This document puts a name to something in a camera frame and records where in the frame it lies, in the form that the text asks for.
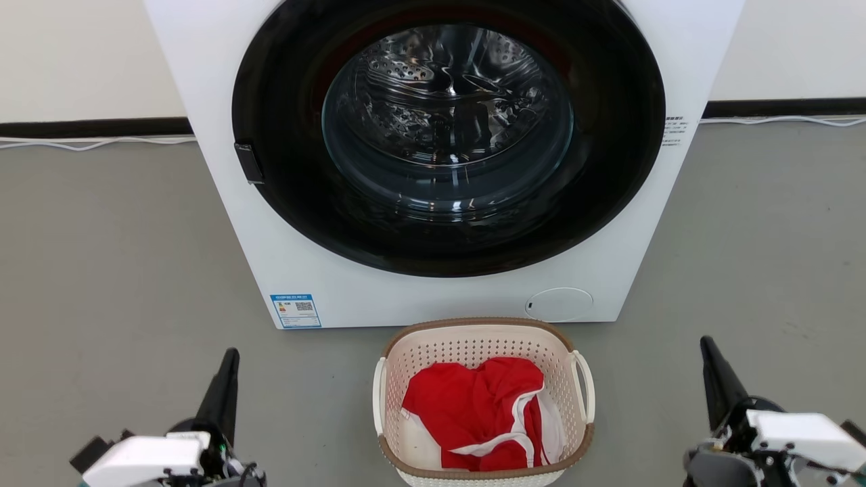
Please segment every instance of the beige basket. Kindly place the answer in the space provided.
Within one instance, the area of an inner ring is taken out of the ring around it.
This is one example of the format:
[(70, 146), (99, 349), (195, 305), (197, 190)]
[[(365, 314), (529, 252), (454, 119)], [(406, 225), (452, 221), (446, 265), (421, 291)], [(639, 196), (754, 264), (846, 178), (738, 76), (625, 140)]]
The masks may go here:
[[(545, 388), (565, 427), (562, 459), (511, 471), (433, 471), (404, 461), (412, 445), (401, 445), (400, 409), (409, 379), (436, 362), (478, 367), (491, 357), (523, 357), (545, 375)], [(586, 399), (581, 393), (582, 376)], [(391, 340), (373, 377), (373, 422), (379, 445), (397, 473), (414, 487), (540, 487), (548, 485), (584, 456), (592, 442), (595, 388), (584, 357), (556, 328), (523, 318), (463, 318), (408, 327)]]

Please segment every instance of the floor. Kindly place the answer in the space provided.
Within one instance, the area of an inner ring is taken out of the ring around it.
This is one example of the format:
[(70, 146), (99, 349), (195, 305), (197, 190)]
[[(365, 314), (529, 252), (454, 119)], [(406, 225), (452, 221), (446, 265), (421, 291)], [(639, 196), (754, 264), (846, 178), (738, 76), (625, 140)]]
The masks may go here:
[[(563, 326), (596, 439), (557, 485), (682, 482), (698, 339), (750, 392), (866, 425), (866, 124), (703, 127), (620, 320)], [(94, 434), (161, 434), (241, 353), (236, 447), (271, 485), (403, 485), (372, 426), (393, 329), (274, 329), (195, 145), (0, 151), (0, 471), (73, 486)]]

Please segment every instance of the wall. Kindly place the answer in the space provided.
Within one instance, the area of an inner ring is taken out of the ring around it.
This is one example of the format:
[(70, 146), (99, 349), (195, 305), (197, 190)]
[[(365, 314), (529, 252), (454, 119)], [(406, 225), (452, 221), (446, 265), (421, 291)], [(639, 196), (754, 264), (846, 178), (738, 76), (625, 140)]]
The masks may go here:
[[(183, 116), (140, 0), (4, 0), (0, 123)], [(747, 0), (712, 100), (866, 96), (866, 2)]]

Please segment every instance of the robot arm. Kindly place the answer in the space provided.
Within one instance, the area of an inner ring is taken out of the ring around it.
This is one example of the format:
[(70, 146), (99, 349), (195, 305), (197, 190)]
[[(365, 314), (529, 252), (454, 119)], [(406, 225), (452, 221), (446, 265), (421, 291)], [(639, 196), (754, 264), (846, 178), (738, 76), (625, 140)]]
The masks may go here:
[(124, 431), (120, 441), (90, 441), (69, 463), (89, 487), (265, 487), (264, 471), (243, 464), (235, 440), (240, 354), (226, 351), (195, 417), (163, 437)]
[(803, 469), (826, 473), (828, 484), (853, 478), (866, 486), (866, 435), (823, 414), (785, 412), (749, 396), (712, 338), (701, 338), (712, 437), (684, 458), (686, 485), (793, 487)]

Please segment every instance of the white washing machine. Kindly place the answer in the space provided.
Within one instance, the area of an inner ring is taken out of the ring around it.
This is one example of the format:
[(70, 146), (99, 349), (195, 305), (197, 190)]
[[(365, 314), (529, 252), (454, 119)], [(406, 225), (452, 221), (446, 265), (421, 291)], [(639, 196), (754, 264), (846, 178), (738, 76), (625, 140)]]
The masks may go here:
[(145, 0), (278, 328), (615, 321), (744, 0)]

